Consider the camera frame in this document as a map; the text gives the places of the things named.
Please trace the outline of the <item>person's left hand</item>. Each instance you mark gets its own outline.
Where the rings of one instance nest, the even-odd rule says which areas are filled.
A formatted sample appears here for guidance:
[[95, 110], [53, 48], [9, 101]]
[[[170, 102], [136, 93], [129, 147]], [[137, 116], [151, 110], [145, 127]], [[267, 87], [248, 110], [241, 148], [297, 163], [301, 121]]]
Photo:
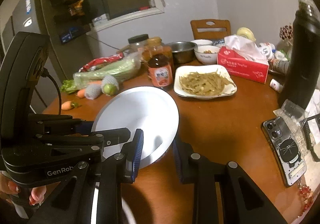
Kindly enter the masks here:
[[31, 206], [41, 204], [44, 201], [45, 194], [47, 192], [46, 186], [40, 186], [35, 188], [23, 188], [15, 183], [8, 175], [1, 171], [1, 200], [12, 203], [10, 195], [22, 195], [26, 193], [28, 195], [28, 202]]

